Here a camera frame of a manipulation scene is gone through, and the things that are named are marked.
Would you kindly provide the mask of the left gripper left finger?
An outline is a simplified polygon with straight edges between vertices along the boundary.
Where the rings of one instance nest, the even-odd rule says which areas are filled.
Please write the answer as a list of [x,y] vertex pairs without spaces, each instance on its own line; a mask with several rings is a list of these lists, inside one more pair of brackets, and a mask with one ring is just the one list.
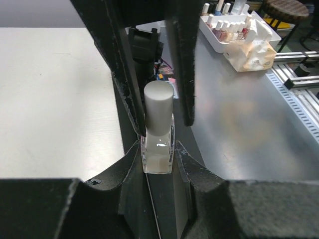
[[3,239],[136,239],[140,143],[95,178],[2,179]]

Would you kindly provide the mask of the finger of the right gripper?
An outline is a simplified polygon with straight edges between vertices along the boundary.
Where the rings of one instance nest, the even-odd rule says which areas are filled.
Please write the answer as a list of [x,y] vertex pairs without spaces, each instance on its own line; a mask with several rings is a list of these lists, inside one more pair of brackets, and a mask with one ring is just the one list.
[[114,0],[73,0],[72,5],[109,66],[135,132],[146,135],[144,107],[126,30]]
[[167,0],[165,25],[185,126],[195,119],[195,48],[203,1]]

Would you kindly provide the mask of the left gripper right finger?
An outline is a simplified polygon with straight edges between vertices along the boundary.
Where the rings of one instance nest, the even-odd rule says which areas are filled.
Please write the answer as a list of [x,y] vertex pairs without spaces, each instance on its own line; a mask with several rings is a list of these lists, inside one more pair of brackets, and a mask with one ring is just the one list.
[[317,181],[225,180],[197,162],[180,142],[173,160],[180,239],[316,239]]

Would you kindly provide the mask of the clear nail polish bottle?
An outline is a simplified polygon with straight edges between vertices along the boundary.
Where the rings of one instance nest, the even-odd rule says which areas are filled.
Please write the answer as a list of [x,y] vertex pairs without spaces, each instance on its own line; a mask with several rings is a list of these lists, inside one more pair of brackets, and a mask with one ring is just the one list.
[[174,157],[175,125],[171,115],[171,126],[167,134],[154,136],[147,132],[141,136],[143,171],[147,174],[170,174]]

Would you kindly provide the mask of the white nail polish cap brush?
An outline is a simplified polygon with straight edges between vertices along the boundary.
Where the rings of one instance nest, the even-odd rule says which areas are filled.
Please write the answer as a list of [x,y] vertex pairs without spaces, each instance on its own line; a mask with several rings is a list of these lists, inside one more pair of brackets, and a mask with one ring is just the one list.
[[170,83],[152,81],[144,88],[145,125],[154,136],[163,136],[171,127],[174,89]]

